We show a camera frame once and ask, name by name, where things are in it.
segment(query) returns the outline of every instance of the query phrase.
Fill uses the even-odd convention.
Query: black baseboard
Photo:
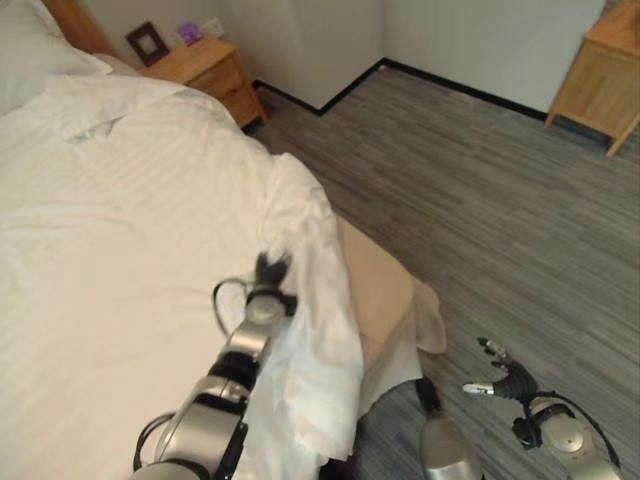
[[[450,88],[451,90],[455,90],[456,92],[466,93],[471,97],[475,97],[485,102],[498,105],[499,107],[513,110],[514,112],[521,113],[522,115],[526,115],[527,117],[535,118],[536,120],[544,121],[547,118],[546,113],[541,112],[540,110],[536,110],[535,108],[527,107],[520,103],[507,100],[506,98],[498,97],[497,95],[492,95],[490,93],[483,92],[482,90],[468,87],[467,85],[463,85],[462,83],[439,77],[438,75],[425,72],[418,68],[410,67],[409,65],[396,62],[395,60],[391,60],[389,58],[384,58],[382,60],[382,64],[387,67],[395,68],[396,70],[415,75],[416,77],[422,78],[423,80],[428,80],[429,82],[433,82],[435,84],[442,85],[443,87]]]
[[[333,97],[329,102],[324,105],[322,108],[316,108],[312,105],[309,105],[307,102],[300,100],[299,98],[294,97],[293,95],[289,95],[286,92],[283,92],[279,88],[274,87],[262,80],[255,80],[253,82],[254,88],[264,87],[278,95],[283,96],[287,100],[295,103],[296,105],[305,108],[316,115],[322,116],[331,110],[340,100],[346,97],[351,91],[360,85],[363,81],[365,81],[373,72],[378,70],[381,66],[395,68],[396,70],[400,70],[402,72],[408,73],[410,75],[414,75],[423,80],[427,80],[429,82],[435,83],[437,85],[441,85],[446,88],[450,88],[451,90],[455,90],[456,92],[465,93],[472,97],[478,98],[488,103],[492,103],[494,105],[498,105],[499,107],[506,108],[508,110],[512,110],[514,112],[518,112],[522,115],[526,115],[531,118],[535,118],[536,120],[544,121],[547,117],[545,112],[541,112],[540,110],[536,110],[535,108],[527,107],[520,103],[512,102],[511,100],[507,100],[506,98],[498,97],[497,95],[492,95],[487,92],[483,92],[482,90],[477,90],[472,87],[468,87],[467,85],[463,85],[458,82],[454,82],[452,80],[448,80],[443,77],[439,77],[438,75],[434,75],[432,73],[425,72],[418,68],[410,67],[409,65],[405,65],[404,63],[396,62],[395,60],[391,60],[389,58],[382,58],[378,60],[372,67],[370,67],[366,72],[356,78],[353,82],[351,82],[346,88],[344,88],[340,93],[338,93],[335,97]]]
[[[284,98],[295,103],[296,105],[300,105],[302,108],[306,108],[307,110],[315,113],[316,115],[322,116],[325,113],[327,113],[329,110],[331,110],[333,107],[335,107],[335,105],[340,100],[342,100],[344,97],[349,95],[349,93],[351,93],[351,91],[354,88],[356,88],[358,85],[364,82],[367,78],[369,78],[369,76],[373,72],[375,72],[378,68],[380,68],[380,65],[382,65],[383,61],[384,61],[383,59],[378,60],[374,65],[369,67],[366,72],[364,72],[362,75],[356,78],[353,82],[347,85],[340,93],[338,93],[335,97],[329,100],[329,102],[327,102],[322,108],[316,108],[313,105],[309,105],[307,102],[304,102],[299,98],[294,97],[293,95],[289,95],[288,93],[283,92],[279,88],[276,88],[273,85],[269,85],[268,83],[263,82],[262,80],[255,80],[253,82],[253,86],[254,88],[259,88],[259,87],[268,88],[269,90],[276,92],[278,95],[282,95]]]

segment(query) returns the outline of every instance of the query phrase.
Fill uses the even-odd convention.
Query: picture frame
[[[127,41],[146,67],[153,65],[169,53],[167,45],[151,22],[146,22],[127,36]]]

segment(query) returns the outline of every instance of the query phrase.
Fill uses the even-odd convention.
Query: pillow
[[[111,55],[107,55],[106,53],[94,53],[93,56],[98,57],[111,67],[111,75],[126,75],[130,77],[142,76],[122,60],[112,57]]]
[[[47,14],[32,0],[0,2],[0,116],[40,94],[52,74],[111,71],[106,63],[69,45],[54,31],[57,26],[50,14],[43,20]]]

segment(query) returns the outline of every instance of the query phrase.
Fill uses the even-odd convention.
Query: bed
[[[437,296],[336,218],[297,159],[204,94],[120,68],[75,2],[46,4],[0,3],[0,45],[22,21],[41,36],[0,53],[0,476],[128,478],[140,428],[224,343],[211,287],[286,250],[300,308],[234,478],[314,478],[349,454],[358,416],[420,376],[416,346],[444,350]],[[222,300],[232,327],[242,299]]]

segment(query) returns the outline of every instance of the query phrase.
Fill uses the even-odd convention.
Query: wooden headboard
[[[67,41],[87,53],[106,53],[117,57],[98,26],[84,13],[75,0],[43,0]]]

